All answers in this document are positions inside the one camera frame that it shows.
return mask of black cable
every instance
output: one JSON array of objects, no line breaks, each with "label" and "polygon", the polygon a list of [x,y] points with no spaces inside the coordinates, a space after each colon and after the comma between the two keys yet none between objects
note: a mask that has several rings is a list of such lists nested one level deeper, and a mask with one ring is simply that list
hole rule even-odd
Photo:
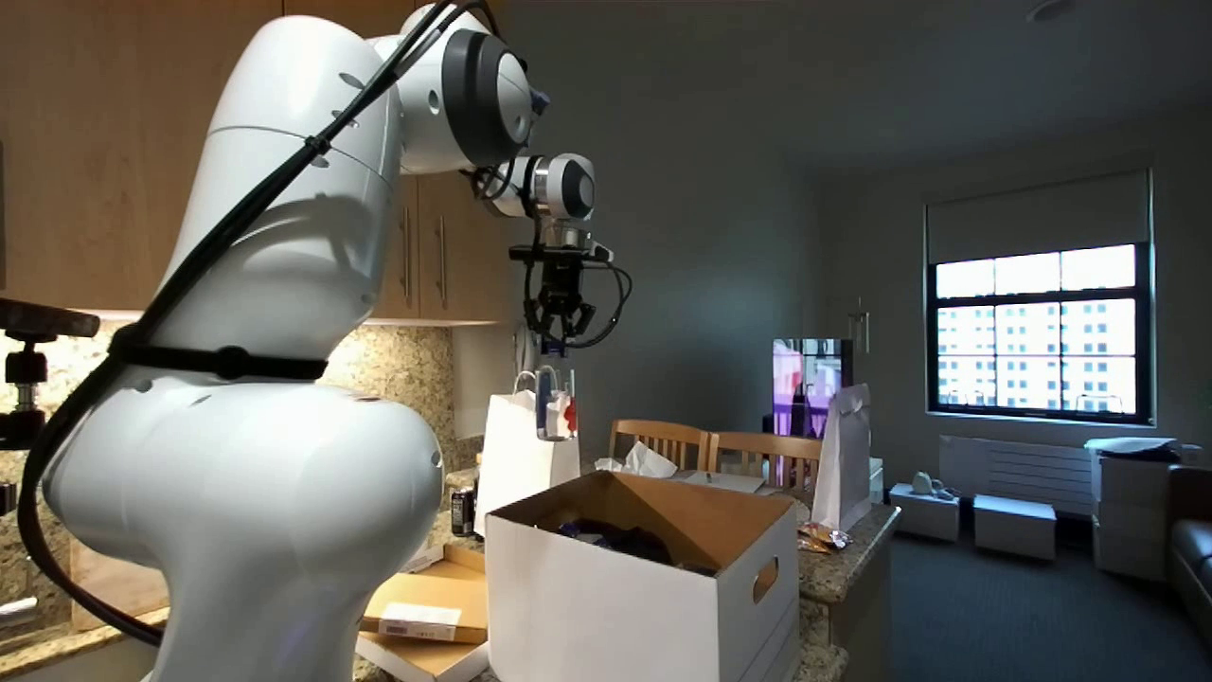
[{"label": "black cable", "polygon": [[[233,239],[242,239],[253,220],[319,161],[329,152],[339,129],[355,122],[358,110],[366,110],[382,90],[402,81],[420,52],[440,42],[440,35],[464,12],[469,4],[444,0],[435,4],[414,35],[402,38],[402,45],[391,52],[391,61],[376,71],[376,81],[314,137],[304,139],[304,149],[285,161],[272,175],[265,175],[191,252],[190,257],[171,273],[171,281],[160,287],[160,296],[148,305],[140,321],[128,330],[128,340],[151,340],[151,333],[171,319],[171,311],[191,293],[191,286],[230,252]],[[39,525],[39,489],[42,477],[59,450],[59,442],[76,432],[79,418],[102,401],[114,383],[119,379],[124,363],[117,357],[107,357],[69,398],[63,406],[44,420],[39,439],[30,442],[26,472],[23,472],[23,498],[17,498],[17,533],[26,541],[30,561],[79,608],[87,608],[94,617],[111,621],[124,637],[136,637],[142,645],[160,645],[161,631],[148,624],[140,617],[119,613],[117,608],[102,604],[98,595],[70,583],[70,575],[58,564],[42,525]]]},{"label": "black cable", "polygon": [[563,340],[563,350],[602,346],[613,333],[613,325],[622,321],[622,311],[633,298],[633,273],[613,261],[605,261],[605,268],[613,273],[613,293],[616,293],[613,316],[605,319],[605,325],[594,338],[570,338],[570,340]]}]

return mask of kitchen cabinet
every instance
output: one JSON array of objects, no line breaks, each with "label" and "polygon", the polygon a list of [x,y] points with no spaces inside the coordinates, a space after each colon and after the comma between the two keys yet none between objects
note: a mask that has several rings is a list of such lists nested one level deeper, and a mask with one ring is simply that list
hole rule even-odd
[{"label": "kitchen cabinet", "polygon": [[3,0],[0,296],[140,311],[212,105],[275,0]]},{"label": "kitchen cabinet", "polygon": [[[98,311],[151,305],[209,117],[237,52],[272,16],[391,35],[409,4],[0,4],[0,296]],[[504,319],[507,247],[488,210],[453,182],[405,182],[414,201],[393,220],[405,235],[393,235],[377,319]]]},{"label": "kitchen cabinet", "polygon": [[507,261],[515,232],[518,220],[478,201],[462,175],[405,180],[376,319],[435,325],[515,319]]}]

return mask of window blinds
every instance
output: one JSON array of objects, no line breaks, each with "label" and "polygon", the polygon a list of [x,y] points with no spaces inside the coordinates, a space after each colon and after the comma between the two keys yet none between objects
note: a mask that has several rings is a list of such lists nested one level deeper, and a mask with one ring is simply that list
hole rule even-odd
[{"label": "window blinds", "polygon": [[924,201],[927,261],[1151,243],[1148,172]]}]

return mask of ceiling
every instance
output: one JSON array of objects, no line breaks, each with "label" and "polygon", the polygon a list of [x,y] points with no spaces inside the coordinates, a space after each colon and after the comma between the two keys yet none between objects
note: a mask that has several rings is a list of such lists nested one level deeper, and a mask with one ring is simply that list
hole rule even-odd
[{"label": "ceiling", "polygon": [[1212,99],[1212,0],[511,0],[638,52],[813,172],[963,157]]}]

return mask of wooden chair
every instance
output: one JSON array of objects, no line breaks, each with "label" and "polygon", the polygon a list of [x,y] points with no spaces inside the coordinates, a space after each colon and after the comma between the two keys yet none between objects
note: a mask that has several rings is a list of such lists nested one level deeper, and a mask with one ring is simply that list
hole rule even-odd
[{"label": "wooden chair", "polygon": [[643,442],[667,454],[676,472],[709,472],[712,468],[712,432],[676,424],[676,420],[613,420],[608,454],[626,459],[633,442]]},{"label": "wooden chair", "polygon": [[780,472],[782,489],[813,480],[823,439],[776,432],[712,432],[712,472],[765,477],[762,463],[771,463]]}]

